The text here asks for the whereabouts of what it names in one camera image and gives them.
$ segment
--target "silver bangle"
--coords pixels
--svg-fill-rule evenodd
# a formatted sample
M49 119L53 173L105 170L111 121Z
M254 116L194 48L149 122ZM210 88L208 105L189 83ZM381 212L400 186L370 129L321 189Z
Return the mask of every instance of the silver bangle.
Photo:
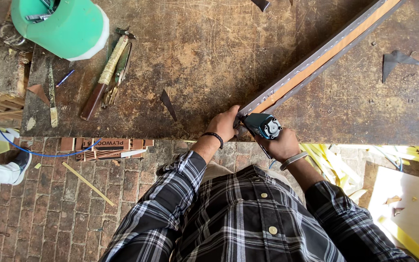
M286 161L285 161L285 162L281 165L280 170L281 170L281 171L284 171L284 170L287 168L287 166L288 166L289 164L292 164L293 162L295 162L295 161L299 160L300 158L305 157L305 156L307 156L307 155L308 155L308 152L303 151L303 152L301 152L300 154L295 155L295 156L293 156L293 157L291 157L291 158L287 159L287 160L286 160Z

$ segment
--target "workbench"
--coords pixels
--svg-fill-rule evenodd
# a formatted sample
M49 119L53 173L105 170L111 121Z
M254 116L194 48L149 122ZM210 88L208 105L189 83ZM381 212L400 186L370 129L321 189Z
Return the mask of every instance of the workbench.
M111 33L130 25L138 38L116 104L99 108L90 122L79 117L106 64L106 47L69 62L37 46L28 86L42 84L48 95L49 57L55 82L75 72L56 89L56 128L49 107L27 92L22 135L196 140L212 117L249 102L372 0L272 0L264 13L250 0L94 2ZM273 115L301 142L419 145L419 66L399 64L381 83L383 54L396 49L415 51L419 60L419 0L405 3ZM160 101L163 89L177 122Z

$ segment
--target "khaki pants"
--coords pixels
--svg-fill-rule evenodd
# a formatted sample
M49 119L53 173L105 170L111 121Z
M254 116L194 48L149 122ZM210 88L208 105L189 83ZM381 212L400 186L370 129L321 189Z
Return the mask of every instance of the khaki pants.
M270 169L268 169L264 166L257 165L257 167L259 169L265 171L266 174L269 175L270 177L279 179L280 181L284 182L286 185L288 185L290 187L290 183L287 181L287 178L285 178L284 176L279 175L278 173L276 173L273 170L270 170ZM201 184L203 184L204 182L206 182L210 179L217 178L217 177L220 177L220 176L225 176L227 174L233 174L233 173L234 172L225 168L224 166L218 165L214 161L210 161L208 163L208 165L206 166L206 171L205 171L205 174L203 175L203 179L201 180Z

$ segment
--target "hammer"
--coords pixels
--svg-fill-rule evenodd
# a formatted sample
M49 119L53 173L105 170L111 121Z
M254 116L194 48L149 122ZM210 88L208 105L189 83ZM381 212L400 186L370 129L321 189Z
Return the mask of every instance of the hammer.
M111 81L111 77L114 74L114 69L116 68L117 62L119 61L119 57L121 56L122 52L129 41L129 38L135 39L135 36L129 31L125 29L118 28L116 30L117 33L121 34L119 41L117 42L116 47L114 48L113 53L111 54L111 58L109 58L108 63L104 67L104 70L100 76L100 80L96 84L93 93L90 95L85 107L82 110L80 118L86 121L90 121L96 113L98 106L100 104L101 98L103 97L104 91L108 88L109 82Z

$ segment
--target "shirt button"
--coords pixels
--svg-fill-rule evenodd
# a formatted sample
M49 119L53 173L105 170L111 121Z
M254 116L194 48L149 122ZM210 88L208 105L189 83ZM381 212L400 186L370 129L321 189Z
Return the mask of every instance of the shirt button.
M275 235L277 234L277 228L276 227L269 227L269 233L271 233L271 235Z

